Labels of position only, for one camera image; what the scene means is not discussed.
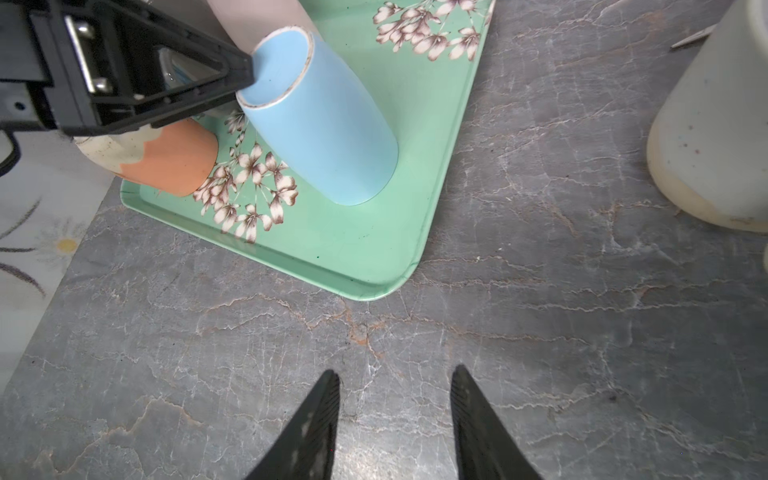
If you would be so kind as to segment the light blue mug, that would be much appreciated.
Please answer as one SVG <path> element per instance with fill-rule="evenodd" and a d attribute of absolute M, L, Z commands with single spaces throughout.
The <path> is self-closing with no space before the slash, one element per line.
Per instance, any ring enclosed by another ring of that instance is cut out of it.
<path fill-rule="evenodd" d="M 236 98 L 276 156 L 336 204 L 379 194 L 395 172 L 398 143 L 344 60 L 300 26 L 264 37 L 251 60 L 254 82 Z"/>

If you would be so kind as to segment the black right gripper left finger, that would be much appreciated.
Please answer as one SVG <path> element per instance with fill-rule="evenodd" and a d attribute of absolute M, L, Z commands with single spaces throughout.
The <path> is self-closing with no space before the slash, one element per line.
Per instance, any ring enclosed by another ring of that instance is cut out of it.
<path fill-rule="evenodd" d="M 328 369 L 246 479 L 331 479 L 339 409 L 340 378 Z"/>

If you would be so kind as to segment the green plastic tray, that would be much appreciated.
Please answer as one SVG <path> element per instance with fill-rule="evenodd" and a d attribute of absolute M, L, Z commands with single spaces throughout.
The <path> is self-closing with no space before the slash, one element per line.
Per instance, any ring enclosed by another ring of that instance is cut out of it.
<path fill-rule="evenodd" d="M 372 94 L 400 155 L 359 206 L 284 168 L 241 114 L 206 118 L 219 140 L 209 190 L 184 198 L 124 182 L 122 203 L 245 258 L 352 300 L 399 288 L 425 248 L 490 25 L 490 1 L 309 1 L 329 46 Z"/>

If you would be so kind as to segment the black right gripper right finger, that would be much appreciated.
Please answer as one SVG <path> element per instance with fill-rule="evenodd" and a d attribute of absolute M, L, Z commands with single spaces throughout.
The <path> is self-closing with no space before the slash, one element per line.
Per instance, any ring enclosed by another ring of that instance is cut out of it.
<path fill-rule="evenodd" d="M 459 479 L 542 479 L 462 364 L 452 374 L 450 406 Z"/>

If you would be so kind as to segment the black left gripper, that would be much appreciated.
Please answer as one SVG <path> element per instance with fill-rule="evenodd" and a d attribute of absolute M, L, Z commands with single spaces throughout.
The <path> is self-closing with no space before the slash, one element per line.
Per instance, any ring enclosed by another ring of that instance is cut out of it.
<path fill-rule="evenodd" d="M 251 58 L 142 1 L 3 1 L 1 129 L 68 135 L 125 133 L 209 115 L 225 118 L 235 94 L 254 81 Z M 74 23 L 95 30 L 88 56 Z M 165 89 L 160 51 L 211 70 Z M 95 90 L 160 90 L 98 94 Z"/>

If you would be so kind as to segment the beige mug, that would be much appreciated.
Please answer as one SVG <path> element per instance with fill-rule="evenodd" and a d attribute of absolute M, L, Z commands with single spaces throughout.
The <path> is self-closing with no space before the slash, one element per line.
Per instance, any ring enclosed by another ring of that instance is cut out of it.
<path fill-rule="evenodd" d="M 725 13 L 654 119 L 647 163 L 682 211 L 766 232 L 766 2 L 736 1 Z"/>

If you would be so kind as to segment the pink mug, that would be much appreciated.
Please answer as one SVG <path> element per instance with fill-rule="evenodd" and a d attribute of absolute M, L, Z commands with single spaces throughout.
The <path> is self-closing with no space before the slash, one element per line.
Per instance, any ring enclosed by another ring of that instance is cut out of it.
<path fill-rule="evenodd" d="M 298 0 L 207 0 L 207 4 L 234 44 L 248 54 L 283 27 L 319 33 Z"/>

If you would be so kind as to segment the cream mug with orange handle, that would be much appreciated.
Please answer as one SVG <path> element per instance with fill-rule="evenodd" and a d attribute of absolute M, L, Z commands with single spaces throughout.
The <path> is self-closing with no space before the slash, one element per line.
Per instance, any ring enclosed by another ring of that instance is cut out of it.
<path fill-rule="evenodd" d="M 89 160 L 116 176 L 177 197 L 204 183 L 219 152 L 216 135 L 192 119 L 73 141 Z"/>

